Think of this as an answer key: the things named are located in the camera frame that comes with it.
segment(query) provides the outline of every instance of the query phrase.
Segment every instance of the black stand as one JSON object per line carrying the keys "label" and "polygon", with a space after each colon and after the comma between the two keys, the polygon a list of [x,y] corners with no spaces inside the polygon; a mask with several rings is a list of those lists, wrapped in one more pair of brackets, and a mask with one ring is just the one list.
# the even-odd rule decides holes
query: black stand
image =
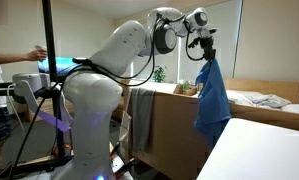
{"label": "black stand", "polygon": [[[47,43],[47,50],[48,50],[50,82],[58,82],[50,0],[42,0],[42,6],[43,6],[43,17],[44,17],[45,33],[46,33],[46,43]],[[58,115],[59,119],[61,119],[60,112],[57,112],[58,109],[57,107],[59,106],[59,99],[60,99],[59,96],[52,97],[52,104],[53,104],[54,115],[56,117]],[[63,157],[65,155],[63,133],[58,129],[56,131],[57,131],[58,157]]]}

